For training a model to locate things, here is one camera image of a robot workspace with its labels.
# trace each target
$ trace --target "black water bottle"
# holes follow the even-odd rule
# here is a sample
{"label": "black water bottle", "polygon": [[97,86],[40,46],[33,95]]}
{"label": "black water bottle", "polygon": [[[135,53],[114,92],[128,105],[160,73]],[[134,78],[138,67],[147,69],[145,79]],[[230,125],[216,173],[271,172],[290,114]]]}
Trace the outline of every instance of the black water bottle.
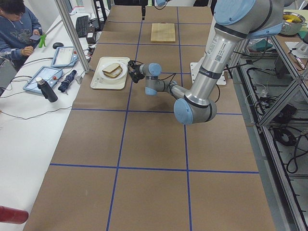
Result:
{"label": "black water bottle", "polygon": [[54,93],[51,86],[42,77],[36,77],[35,81],[38,84],[38,89],[40,89],[45,96],[45,99],[48,99],[51,103],[57,101],[58,96],[56,95],[56,93]]}

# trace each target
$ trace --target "computer mouse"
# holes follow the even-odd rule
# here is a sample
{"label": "computer mouse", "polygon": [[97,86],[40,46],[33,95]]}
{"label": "computer mouse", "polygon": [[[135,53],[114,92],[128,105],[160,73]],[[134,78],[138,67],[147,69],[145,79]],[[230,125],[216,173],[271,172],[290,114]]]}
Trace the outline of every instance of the computer mouse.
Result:
{"label": "computer mouse", "polygon": [[64,47],[64,44],[61,42],[55,42],[52,46],[52,48],[57,49],[57,47]]}

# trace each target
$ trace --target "green figurine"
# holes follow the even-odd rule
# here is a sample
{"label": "green figurine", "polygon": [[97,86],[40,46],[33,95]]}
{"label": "green figurine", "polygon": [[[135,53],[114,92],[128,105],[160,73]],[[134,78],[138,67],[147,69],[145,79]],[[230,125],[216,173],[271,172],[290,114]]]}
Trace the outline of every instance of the green figurine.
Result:
{"label": "green figurine", "polygon": [[39,47],[39,48],[42,48],[43,45],[44,45],[44,47],[46,47],[45,39],[46,39],[46,35],[41,35],[41,36],[40,36],[40,41],[39,41],[39,44],[38,44],[38,47]]}

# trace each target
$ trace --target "hand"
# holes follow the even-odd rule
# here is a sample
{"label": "hand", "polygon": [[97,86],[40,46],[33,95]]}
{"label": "hand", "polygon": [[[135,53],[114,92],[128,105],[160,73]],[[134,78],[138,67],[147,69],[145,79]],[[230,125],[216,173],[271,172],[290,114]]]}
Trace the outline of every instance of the hand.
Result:
{"label": "hand", "polygon": [[30,56],[33,53],[33,47],[28,46],[23,49],[21,49],[21,55],[22,56]]}
{"label": "hand", "polygon": [[33,30],[33,34],[34,34],[34,35],[40,35],[40,34],[39,34],[39,30],[36,30],[36,29]]}

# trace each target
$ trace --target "blue hoodie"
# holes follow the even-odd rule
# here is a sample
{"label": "blue hoodie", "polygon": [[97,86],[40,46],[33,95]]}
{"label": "blue hoodie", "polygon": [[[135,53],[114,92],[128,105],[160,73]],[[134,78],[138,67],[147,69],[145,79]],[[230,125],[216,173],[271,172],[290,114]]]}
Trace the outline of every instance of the blue hoodie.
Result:
{"label": "blue hoodie", "polygon": [[35,15],[26,7],[20,21],[14,21],[0,16],[0,52],[10,60],[26,60],[21,55],[21,49],[26,46],[35,47],[38,42],[32,42],[29,38],[33,30],[39,30],[42,34],[41,25]]}

